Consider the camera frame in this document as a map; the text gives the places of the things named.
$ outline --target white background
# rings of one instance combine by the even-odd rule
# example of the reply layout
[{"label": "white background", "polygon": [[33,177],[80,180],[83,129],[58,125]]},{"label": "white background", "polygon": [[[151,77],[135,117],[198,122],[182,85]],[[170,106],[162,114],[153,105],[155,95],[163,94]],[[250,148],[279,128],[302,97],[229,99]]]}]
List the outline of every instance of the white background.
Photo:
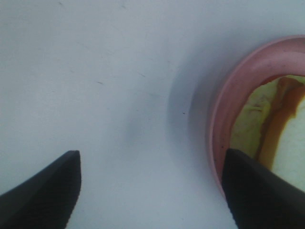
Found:
[{"label": "white background", "polygon": [[305,33],[304,1],[0,0],[0,193],[70,149],[69,229],[234,229],[210,172],[219,80]]}]

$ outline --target black pointed edge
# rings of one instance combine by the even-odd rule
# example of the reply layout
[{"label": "black pointed edge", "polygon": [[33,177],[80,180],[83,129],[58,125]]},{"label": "black pointed edge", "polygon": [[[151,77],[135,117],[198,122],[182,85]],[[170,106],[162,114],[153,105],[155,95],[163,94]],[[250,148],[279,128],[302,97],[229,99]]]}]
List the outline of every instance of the black pointed edge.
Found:
[{"label": "black pointed edge", "polygon": [[227,150],[222,186],[239,229],[305,229],[305,193],[245,153]]},{"label": "black pointed edge", "polygon": [[68,151],[0,196],[0,229],[64,229],[80,189],[80,152]]}]

